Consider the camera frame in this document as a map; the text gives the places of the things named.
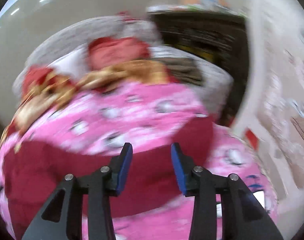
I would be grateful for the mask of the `dark red sweater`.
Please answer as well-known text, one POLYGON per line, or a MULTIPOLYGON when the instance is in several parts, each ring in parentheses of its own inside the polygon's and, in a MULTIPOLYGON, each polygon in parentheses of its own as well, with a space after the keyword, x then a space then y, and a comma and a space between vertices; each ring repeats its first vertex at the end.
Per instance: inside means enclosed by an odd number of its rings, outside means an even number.
MULTIPOLYGON (((212 118, 196 116, 162 146, 153 144, 146 151, 134 146, 125 188, 111 202, 112 216, 146 212, 177 197, 180 190, 171 158, 172 144, 178 143, 183 154, 196 164, 203 164, 209 157, 213 138, 212 118)), ((103 175, 100 168, 110 160, 110 156, 102 153, 77 154, 42 141, 24 142, 19 151, 10 148, 4 157, 3 174, 15 237, 23 237, 65 175, 72 174, 76 187, 82 187, 89 194, 92 187, 109 180, 109 175, 103 175)))

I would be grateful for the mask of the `red gold patterned blanket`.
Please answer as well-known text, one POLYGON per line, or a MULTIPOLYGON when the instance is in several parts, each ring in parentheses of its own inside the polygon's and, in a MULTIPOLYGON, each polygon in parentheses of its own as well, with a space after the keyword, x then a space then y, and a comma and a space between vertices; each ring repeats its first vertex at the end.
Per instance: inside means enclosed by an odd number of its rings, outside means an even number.
POLYGON ((114 64, 91 71, 79 80, 60 74, 52 67, 30 67, 23 80, 19 107, 2 133, 0 146, 13 133, 24 135, 48 109, 64 108, 78 92, 98 89, 107 93, 116 89, 124 80, 146 85, 164 85, 178 81, 164 63, 154 60, 114 64))

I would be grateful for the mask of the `pink penguin bedsheet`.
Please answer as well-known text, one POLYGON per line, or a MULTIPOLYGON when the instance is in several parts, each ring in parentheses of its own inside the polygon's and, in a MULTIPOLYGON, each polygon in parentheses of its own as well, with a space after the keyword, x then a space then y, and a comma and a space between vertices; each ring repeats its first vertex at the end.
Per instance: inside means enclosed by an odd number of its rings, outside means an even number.
POLYGON ((0 147, 0 214, 21 239, 33 217, 66 174, 91 174, 129 142, 133 159, 124 191, 111 198, 117 239, 187 239, 193 199, 177 186, 170 147, 213 174, 235 173, 264 195, 277 217, 272 185, 253 151, 213 122, 185 85, 124 83, 108 95, 83 91, 60 109, 50 108, 26 132, 13 131, 0 147))

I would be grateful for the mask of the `floral grey pillow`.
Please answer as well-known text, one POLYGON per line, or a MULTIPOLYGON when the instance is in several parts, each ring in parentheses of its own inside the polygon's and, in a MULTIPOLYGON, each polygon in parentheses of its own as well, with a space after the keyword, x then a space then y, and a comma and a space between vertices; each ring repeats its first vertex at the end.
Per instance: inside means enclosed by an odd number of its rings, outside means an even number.
POLYGON ((65 58, 75 50, 81 50, 81 61, 85 61, 85 48, 92 40, 111 36, 113 38, 136 37, 151 46, 156 58, 191 58, 204 79, 201 86, 191 85, 209 113, 219 115, 232 89, 233 78, 223 69, 198 56, 165 46, 156 25, 151 21, 126 22, 122 16, 103 16, 80 21, 50 36, 27 58, 24 68, 12 85, 17 100, 21 97, 24 76, 33 64, 48 65, 65 58))

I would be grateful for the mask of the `red embroidered pillow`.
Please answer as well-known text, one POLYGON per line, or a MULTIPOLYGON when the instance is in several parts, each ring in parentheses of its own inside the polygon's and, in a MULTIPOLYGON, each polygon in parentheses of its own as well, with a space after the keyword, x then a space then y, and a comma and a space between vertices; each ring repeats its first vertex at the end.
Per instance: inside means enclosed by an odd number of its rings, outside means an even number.
POLYGON ((101 37, 90 42, 87 51, 87 61, 91 70, 150 58, 149 44, 135 37, 101 37))

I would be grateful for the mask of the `dark carved wooden cabinet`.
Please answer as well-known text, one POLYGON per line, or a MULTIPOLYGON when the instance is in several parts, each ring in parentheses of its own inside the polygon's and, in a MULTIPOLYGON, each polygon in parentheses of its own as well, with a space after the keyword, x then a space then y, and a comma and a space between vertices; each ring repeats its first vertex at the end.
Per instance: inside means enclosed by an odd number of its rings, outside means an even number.
POLYGON ((229 126, 241 106, 249 73, 246 20, 210 11, 150 12, 166 45, 215 64, 233 78, 219 124, 229 126))

